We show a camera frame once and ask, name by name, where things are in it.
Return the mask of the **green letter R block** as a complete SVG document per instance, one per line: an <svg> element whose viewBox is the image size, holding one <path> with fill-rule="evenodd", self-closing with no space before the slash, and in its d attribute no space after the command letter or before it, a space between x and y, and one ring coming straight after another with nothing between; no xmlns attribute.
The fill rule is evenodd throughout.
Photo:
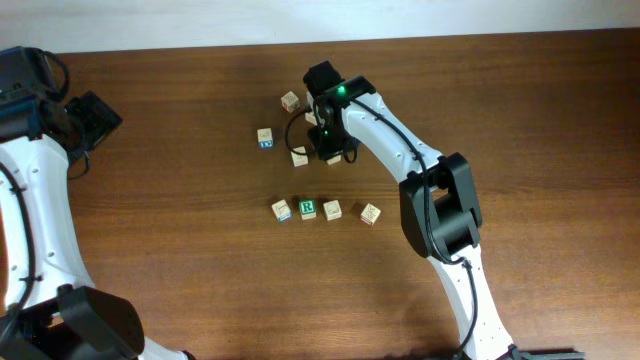
<svg viewBox="0 0 640 360"><path fill-rule="evenodd" d="M299 211L302 220L315 218L317 216L315 201L312 199L301 200L299 202Z"/></svg>

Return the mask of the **blue edged wooden block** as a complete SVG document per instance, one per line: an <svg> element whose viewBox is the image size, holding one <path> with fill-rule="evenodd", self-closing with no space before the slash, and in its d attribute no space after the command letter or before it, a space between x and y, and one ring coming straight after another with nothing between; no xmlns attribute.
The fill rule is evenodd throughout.
<svg viewBox="0 0 640 360"><path fill-rule="evenodd" d="M283 222L293 216L291 208L284 199L273 203L271 208L278 222Z"/></svg>

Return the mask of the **red edged wooden block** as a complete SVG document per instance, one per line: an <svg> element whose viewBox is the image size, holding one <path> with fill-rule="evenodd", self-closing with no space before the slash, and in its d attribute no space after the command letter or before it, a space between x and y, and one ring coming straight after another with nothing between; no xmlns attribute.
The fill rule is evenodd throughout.
<svg viewBox="0 0 640 360"><path fill-rule="evenodd" d="M363 208L360 219L369 226L373 226L381 215L381 210L371 203L367 203Z"/></svg>

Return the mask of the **red letter E block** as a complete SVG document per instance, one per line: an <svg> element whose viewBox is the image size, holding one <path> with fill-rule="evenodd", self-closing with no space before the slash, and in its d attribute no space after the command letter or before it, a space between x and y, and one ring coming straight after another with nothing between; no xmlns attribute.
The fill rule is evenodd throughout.
<svg viewBox="0 0 640 360"><path fill-rule="evenodd" d="M326 160L327 165L334 165L336 163L339 163L342 160L342 156L341 155L337 155L334 156L332 158L329 158L328 160Z"/></svg>

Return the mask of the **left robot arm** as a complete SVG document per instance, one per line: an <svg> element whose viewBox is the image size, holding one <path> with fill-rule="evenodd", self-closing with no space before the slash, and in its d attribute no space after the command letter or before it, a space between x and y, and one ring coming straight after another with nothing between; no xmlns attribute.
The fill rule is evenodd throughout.
<svg viewBox="0 0 640 360"><path fill-rule="evenodd" d="M121 118L92 92L66 105L28 90L10 96L1 105L2 358L191 358L147 338L128 300L96 289L79 250L68 170Z"/></svg>

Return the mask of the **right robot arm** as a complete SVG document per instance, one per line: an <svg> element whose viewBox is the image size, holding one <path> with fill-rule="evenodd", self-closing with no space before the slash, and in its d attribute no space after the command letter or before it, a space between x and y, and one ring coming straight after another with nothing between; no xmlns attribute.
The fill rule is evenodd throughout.
<svg viewBox="0 0 640 360"><path fill-rule="evenodd" d="M435 268L460 334L455 358L499 359L513 346L484 274L482 213L471 167L415 136L362 76L307 73L303 82L324 142L366 146L398 183L401 226L413 250Z"/></svg>

